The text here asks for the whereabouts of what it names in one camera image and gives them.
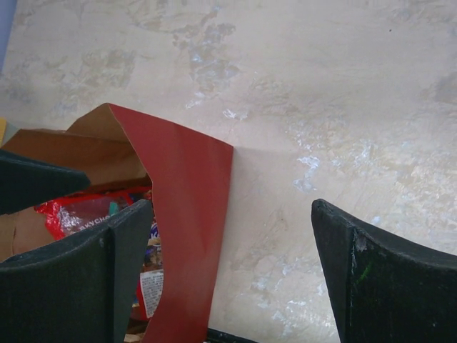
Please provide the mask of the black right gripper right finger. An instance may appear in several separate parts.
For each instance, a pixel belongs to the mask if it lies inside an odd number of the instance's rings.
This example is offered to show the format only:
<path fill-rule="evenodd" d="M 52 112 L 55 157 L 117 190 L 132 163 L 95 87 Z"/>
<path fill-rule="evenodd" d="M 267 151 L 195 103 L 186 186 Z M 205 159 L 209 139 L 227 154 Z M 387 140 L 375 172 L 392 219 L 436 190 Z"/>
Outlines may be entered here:
<path fill-rule="evenodd" d="M 311 223 L 341 342 L 456 341 L 456 256 L 323 199 Z"/>

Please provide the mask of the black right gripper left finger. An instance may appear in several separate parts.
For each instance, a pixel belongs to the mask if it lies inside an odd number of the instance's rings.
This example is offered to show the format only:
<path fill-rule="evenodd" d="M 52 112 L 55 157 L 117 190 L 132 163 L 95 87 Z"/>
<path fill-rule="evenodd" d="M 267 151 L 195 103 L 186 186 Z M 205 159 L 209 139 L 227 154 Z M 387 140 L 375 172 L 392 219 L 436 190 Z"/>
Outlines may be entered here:
<path fill-rule="evenodd" d="M 104 222 L 1 263 L 2 342 L 122 342 L 153 211 Z"/>

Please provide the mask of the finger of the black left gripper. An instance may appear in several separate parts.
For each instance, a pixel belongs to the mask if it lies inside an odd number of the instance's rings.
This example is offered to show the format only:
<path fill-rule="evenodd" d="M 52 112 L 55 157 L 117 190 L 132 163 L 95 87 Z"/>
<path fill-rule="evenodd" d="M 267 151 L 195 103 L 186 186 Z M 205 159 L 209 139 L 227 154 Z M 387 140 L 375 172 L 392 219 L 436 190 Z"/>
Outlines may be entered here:
<path fill-rule="evenodd" d="M 82 171 L 1 150 L 1 214 L 14 214 L 90 186 Z"/>

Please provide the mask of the red paper bag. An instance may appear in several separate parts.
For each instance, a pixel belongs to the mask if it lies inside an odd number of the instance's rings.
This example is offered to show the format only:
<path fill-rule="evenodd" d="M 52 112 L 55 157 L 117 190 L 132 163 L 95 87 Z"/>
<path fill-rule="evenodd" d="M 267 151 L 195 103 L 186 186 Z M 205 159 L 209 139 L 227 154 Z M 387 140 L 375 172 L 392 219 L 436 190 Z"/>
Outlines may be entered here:
<path fill-rule="evenodd" d="M 150 184 L 153 219 L 129 320 L 148 321 L 144 342 L 207 338 L 229 201 L 231 145 L 172 121 L 102 104 L 64 131 L 19 129 L 2 121 L 1 150 L 84 172 L 90 186 L 82 191 L 91 194 Z M 1 214 L 1 263 L 56 242 L 34 208 Z"/>

